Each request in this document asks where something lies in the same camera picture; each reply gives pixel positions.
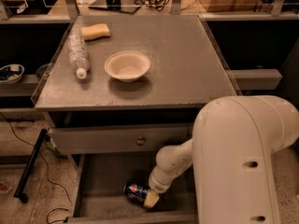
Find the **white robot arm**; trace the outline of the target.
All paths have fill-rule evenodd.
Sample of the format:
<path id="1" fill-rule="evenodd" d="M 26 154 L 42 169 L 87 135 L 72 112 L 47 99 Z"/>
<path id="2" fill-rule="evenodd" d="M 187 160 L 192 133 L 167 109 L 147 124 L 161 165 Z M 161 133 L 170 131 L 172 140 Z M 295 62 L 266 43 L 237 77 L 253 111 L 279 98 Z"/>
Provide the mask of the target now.
<path id="1" fill-rule="evenodd" d="M 276 96 L 228 96 L 196 117 L 192 138 L 156 155 L 149 187 L 193 168 L 200 224 L 280 224 L 271 155 L 299 137 L 299 111 Z"/>

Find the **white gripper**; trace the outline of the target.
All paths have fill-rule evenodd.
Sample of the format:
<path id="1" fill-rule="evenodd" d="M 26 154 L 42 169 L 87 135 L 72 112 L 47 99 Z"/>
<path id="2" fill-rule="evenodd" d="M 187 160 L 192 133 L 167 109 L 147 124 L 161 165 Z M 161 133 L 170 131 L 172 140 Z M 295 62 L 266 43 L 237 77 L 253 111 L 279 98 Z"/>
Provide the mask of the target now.
<path id="1" fill-rule="evenodd" d="M 160 167 L 155 166 L 149 175 L 149 187 L 152 190 L 148 191 L 143 206 L 147 209 L 154 207 L 160 199 L 158 193 L 166 193 L 173 180 L 173 176 L 163 171 Z"/>

